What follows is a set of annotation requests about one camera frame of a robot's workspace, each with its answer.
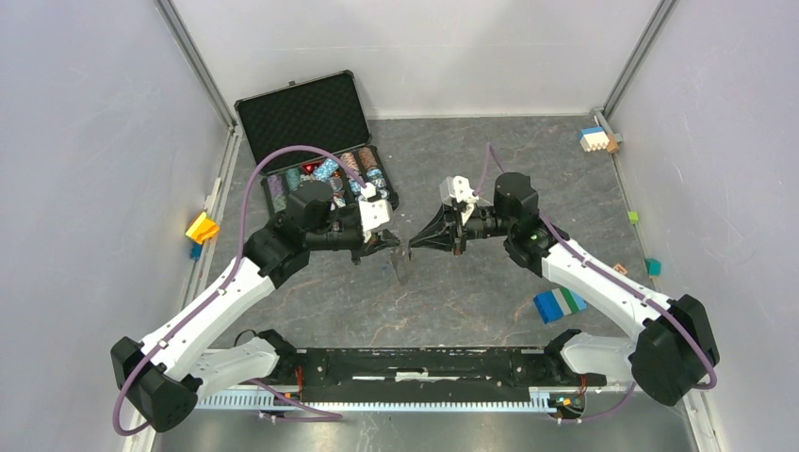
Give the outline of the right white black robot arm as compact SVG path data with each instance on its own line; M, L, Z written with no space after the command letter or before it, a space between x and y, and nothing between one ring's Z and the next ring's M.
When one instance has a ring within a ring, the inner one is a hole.
M716 387L720 356L703 303L688 294L674 299L649 289L595 258L541 213L528 175L499 175L489 205L479 204L462 176L448 177L440 193L441 207L410 248L458 255L471 240L501 236L515 264L576 293L624 332L623 337L561 334L544 359L551 381L567 384L578 375L601 375L634 383L666 406L691 390Z

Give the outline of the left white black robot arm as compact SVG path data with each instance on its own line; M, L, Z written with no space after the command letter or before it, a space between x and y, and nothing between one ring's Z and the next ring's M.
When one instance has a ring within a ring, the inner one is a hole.
M295 357L257 336L206 355L209 346L256 302L307 267L316 250L349 250L353 260L398 245L384 228L392 206L367 184L356 203L338 208L332 188L310 181L289 193L286 208L239 247L202 294L141 340L124 336L110 350L119 395L112 425L122 436L168 431L197 403L230 386L267 377L289 381Z

